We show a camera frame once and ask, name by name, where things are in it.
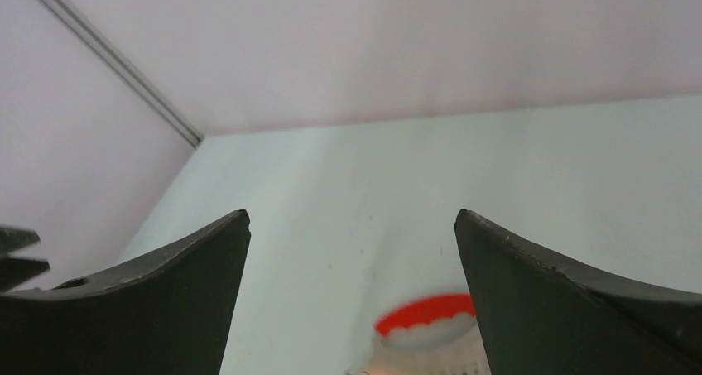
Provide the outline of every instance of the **white wall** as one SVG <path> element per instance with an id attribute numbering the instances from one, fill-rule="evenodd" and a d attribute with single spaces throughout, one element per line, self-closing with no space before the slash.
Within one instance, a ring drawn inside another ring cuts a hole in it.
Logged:
<path id="1" fill-rule="evenodd" d="M 72 0 L 208 133 L 702 92 L 699 0 Z"/>
<path id="2" fill-rule="evenodd" d="M 52 287 L 110 266 L 192 148 L 37 0 L 0 0 L 0 223 Z"/>

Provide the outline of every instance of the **metal frame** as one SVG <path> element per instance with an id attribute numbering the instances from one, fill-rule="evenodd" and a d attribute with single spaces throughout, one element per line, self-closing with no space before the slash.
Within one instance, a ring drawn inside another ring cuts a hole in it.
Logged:
<path id="1" fill-rule="evenodd" d="M 192 147 L 202 141 L 202 132 L 190 124 L 164 94 L 127 59 L 69 0 L 39 0 L 80 40 L 131 87 L 149 107 L 171 125 Z"/>

